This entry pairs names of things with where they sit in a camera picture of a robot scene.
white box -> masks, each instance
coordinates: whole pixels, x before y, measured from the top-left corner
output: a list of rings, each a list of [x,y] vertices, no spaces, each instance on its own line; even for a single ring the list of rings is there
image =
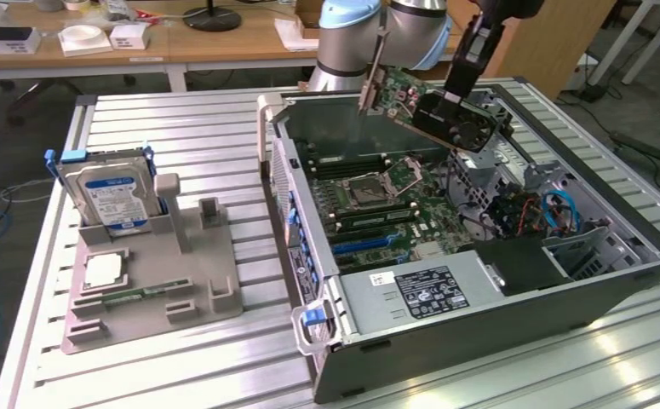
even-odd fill
[[[97,54],[112,51],[110,40],[106,39],[104,33],[100,38],[90,41],[89,44],[66,41],[61,32],[57,34],[57,36],[58,42],[61,43],[61,52],[65,57],[74,57],[77,55]]]
[[[581,55],[572,76],[561,91],[577,91],[584,88],[585,81],[592,77],[592,71],[597,68],[597,63],[599,61],[592,56]]]
[[[110,43],[114,49],[146,49],[149,34],[148,25],[126,24],[116,26],[110,33]]]
[[[0,55],[34,54],[42,36],[33,27],[0,27]]]

aluminum workbench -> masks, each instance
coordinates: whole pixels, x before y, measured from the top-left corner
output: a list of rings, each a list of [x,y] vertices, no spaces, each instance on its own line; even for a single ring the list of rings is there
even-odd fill
[[[660,229],[660,194],[528,85],[497,80]],[[54,185],[0,379],[1,407],[315,406],[257,173],[256,99],[295,89],[104,96],[76,107],[65,148],[148,140],[180,206],[228,206],[245,313],[231,320],[64,355],[78,214]],[[535,159],[545,147],[519,130]],[[587,328],[372,390],[323,408],[660,406],[660,285]]]

gray floor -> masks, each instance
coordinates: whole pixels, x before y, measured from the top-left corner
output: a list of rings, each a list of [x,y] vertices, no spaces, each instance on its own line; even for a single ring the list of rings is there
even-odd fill
[[[591,51],[596,55],[604,54],[617,34],[619,29],[600,32],[591,46]],[[617,64],[641,41],[641,37],[633,38]],[[208,75],[192,76],[194,88],[281,86],[295,84],[300,78],[299,69],[237,71],[231,78],[228,74],[229,72],[213,72]],[[85,93],[97,95],[168,90],[164,75],[144,74],[136,77],[134,87],[126,87],[120,76],[77,78],[74,83]],[[9,128],[2,121],[2,112],[17,94],[16,91],[24,90],[30,83],[30,81],[18,81],[17,90],[10,93],[0,90],[0,186],[46,177],[48,174],[42,168],[42,152],[50,147],[60,148],[64,143],[73,97],[62,89],[50,89],[40,97],[37,103],[22,111],[26,124],[21,128]],[[613,80],[612,84],[623,93],[624,99],[615,101],[605,97],[595,104],[587,104],[587,107],[608,129],[625,132],[660,146],[660,50],[635,84],[624,86],[617,80]],[[576,101],[571,95],[563,95],[563,98]],[[600,140],[609,142],[604,131],[579,107],[565,107],[564,110]],[[652,167],[640,154],[621,151],[620,156],[645,177],[651,176]],[[45,191],[45,186],[29,188],[18,198],[44,194]],[[4,313],[5,331],[4,339],[0,341],[0,354],[5,351],[9,330],[18,311],[21,289],[26,280],[45,205],[45,201],[14,204],[12,207],[13,224],[0,239],[0,306]]]

